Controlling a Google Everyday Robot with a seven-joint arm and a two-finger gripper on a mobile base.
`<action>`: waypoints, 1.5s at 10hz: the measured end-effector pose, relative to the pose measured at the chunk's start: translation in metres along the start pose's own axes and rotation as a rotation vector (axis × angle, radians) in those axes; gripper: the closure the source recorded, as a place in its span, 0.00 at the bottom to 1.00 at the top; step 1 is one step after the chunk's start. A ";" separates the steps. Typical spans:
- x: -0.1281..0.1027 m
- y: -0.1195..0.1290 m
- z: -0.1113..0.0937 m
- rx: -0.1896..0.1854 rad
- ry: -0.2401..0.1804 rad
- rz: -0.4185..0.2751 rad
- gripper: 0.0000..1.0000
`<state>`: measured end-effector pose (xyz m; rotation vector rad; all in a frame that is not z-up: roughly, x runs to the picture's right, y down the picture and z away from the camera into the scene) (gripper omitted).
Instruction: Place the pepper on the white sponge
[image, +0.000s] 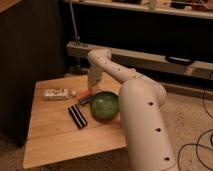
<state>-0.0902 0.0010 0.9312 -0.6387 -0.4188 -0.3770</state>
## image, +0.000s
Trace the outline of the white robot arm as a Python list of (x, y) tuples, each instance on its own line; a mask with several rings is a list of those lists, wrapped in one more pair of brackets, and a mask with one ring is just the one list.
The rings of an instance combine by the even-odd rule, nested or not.
[(111, 57), (108, 49), (88, 53), (88, 88), (97, 91), (103, 72), (121, 84), (119, 110), (132, 170), (179, 171), (160, 111), (167, 96), (165, 88)]

